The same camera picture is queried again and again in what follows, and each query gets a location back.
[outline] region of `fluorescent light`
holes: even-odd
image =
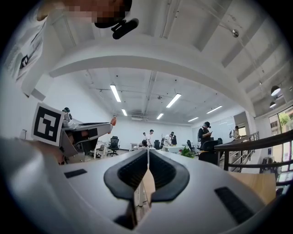
[[[124,114],[125,116],[127,116],[127,113],[126,113],[126,111],[125,111],[124,109],[122,109],[122,112],[123,112],[123,114]]]
[[[164,115],[164,114],[161,113],[161,114],[157,117],[157,119],[160,119],[163,115]]]
[[[181,94],[176,94],[175,98],[166,106],[167,108],[170,108],[179,98],[181,97]]]
[[[217,107],[217,108],[215,108],[215,109],[211,110],[211,111],[210,111],[210,112],[208,112],[207,114],[209,114],[209,113],[212,113],[212,112],[216,111],[217,109],[220,109],[221,107],[223,107],[223,106],[219,106],[219,107]]]
[[[198,117],[196,117],[196,118],[194,118],[194,119],[190,119],[188,122],[194,121],[194,120],[196,120],[196,119],[198,119]]]
[[[114,93],[114,96],[115,96],[117,102],[121,102],[121,100],[120,100],[120,98],[119,98],[119,95],[118,95],[118,92],[117,92],[117,90],[116,90],[116,86],[114,86],[114,85],[110,85],[110,87],[111,87],[112,92]]]

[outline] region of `ceiling light fixture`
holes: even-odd
[[[167,108],[170,108],[179,98],[181,97],[181,94],[176,94],[175,98],[173,98],[172,101],[166,106]]]
[[[122,112],[123,112],[123,114],[124,114],[125,116],[127,116],[127,113],[126,113],[126,111],[125,111],[124,109],[122,109]]]
[[[188,122],[194,121],[194,120],[196,120],[196,119],[198,119],[198,117],[196,117],[196,118],[194,118],[194,119],[190,119]]]
[[[213,109],[213,110],[207,112],[207,114],[212,113],[212,112],[216,111],[217,109],[220,109],[221,107],[223,107],[223,106],[219,106],[219,107],[217,107],[217,108],[215,108],[215,109]]]
[[[280,91],[281,91],[280,87],[275,85],[271,89],[271,95],[272,96],[277,95]]]
[[[164,114],[161,113],[161,114],[157,117],[157,119],[160,119],[163,115],[164,115]]]
[[[272,102],[270,103],[270,108],[273,108],[275,105],[276,105],[276,103],[275,103],[274,101],[272,101]]]
[[[117,89],[116,89],[116,86],[110,85],[110,87],[111,87],[112,92],[114,93],[114,96],[115,96],[117,102],[121,102],[119,95],[118,95],[118,92],[117,92]]]

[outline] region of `person wearing white shirt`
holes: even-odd
[[[152,146],[152,135],[154,134],[154,130],[150,130],[150,134],[146,135],[146,141],[149,147]]]
[[[168,134],[164,139],[164,146],[170,146],[172,141],[172,134]]]
[[[239,127],[238,126],[235,126],[235,129],[232,130],[231,137],[232,137],[232,140],[233,141],[238,140],[240,138],[240,135],[239,135]]]
[[[143,135],[144,135],[144,140],[147,140],[147,135],[146,135],[146,133],[143,133]]]

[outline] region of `window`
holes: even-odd
[[[272,136],[288,132],[293,129],[293,106],[286,110],[271,116],[271,134]],[[273,157],[276,162],[285,162],[293,159],[292,142],[284,143],[273,147]],[[288,165],[282,167],[282,172],[293,170],[293,166]]]

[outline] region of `person standing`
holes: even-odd
[[[150,130],[150,134],[146,135],[146,141],[149,147],[152,146],[152,135],[154,134],[154,130]]]
[[[239,127],[238,126],[235,126],[235,129],[232,130],[232,141],[236,141],[238,139],[240,139],[240,135],[239,135]]]
[[[177,139],[176,139],[176,136],[174,135],[174,132],[171,132],[171,135],[172,135],[171,144],[172,145],[177,145]]]
[[[146,133],[143,133],[143,136],[144,136],[144,137],[143,137],[143,140],[146,141],[146,140],[147,140],[147,135],[146,135]]]
[[[201,140],[201,148],[205,142],[211,140],[212,132],[210,133],[208,128],[211,128],[210,123],[205,122],[202,125],[202,128],[198,131],[198,138]]]
[[[170,146],[172,141],[172,134],[167,134],[164,139],[164,146]]]

